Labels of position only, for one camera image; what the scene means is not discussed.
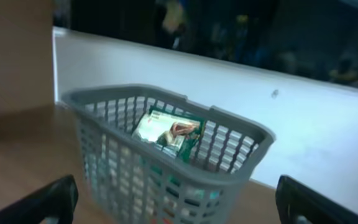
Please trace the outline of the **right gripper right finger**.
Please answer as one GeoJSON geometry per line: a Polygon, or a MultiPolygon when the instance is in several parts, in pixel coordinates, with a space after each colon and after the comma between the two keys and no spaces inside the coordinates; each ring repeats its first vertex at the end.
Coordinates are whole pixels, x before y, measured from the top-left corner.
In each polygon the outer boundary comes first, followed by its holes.
{"type": "Polygon", "coordinates": [[[284,224],[358,224],[358,214],[287,175],[279,178],[275,201],[284,224]]]}

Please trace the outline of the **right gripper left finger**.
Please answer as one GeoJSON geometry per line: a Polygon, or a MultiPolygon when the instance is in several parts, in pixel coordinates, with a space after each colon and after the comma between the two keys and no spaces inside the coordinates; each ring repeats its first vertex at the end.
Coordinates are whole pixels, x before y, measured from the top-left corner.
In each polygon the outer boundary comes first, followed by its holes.
{"type": "Polygon", "coordinates": [[[0,224],[72,224],[77,202],[75,178],[66,175],[0,210],[0,224]]]}

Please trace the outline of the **green coffee bean bag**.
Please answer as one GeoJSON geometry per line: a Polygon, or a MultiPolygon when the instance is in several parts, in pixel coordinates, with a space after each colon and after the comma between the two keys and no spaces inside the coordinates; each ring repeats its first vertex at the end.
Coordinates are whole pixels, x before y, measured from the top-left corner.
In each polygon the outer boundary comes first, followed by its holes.
{"type": "Polygon", "coordinates": [[[159,151],[183,162],[201,139],[206,121],[192,114],[165,111],[153,106],[141,117],[132,137],[153,144],[159,151]]]}

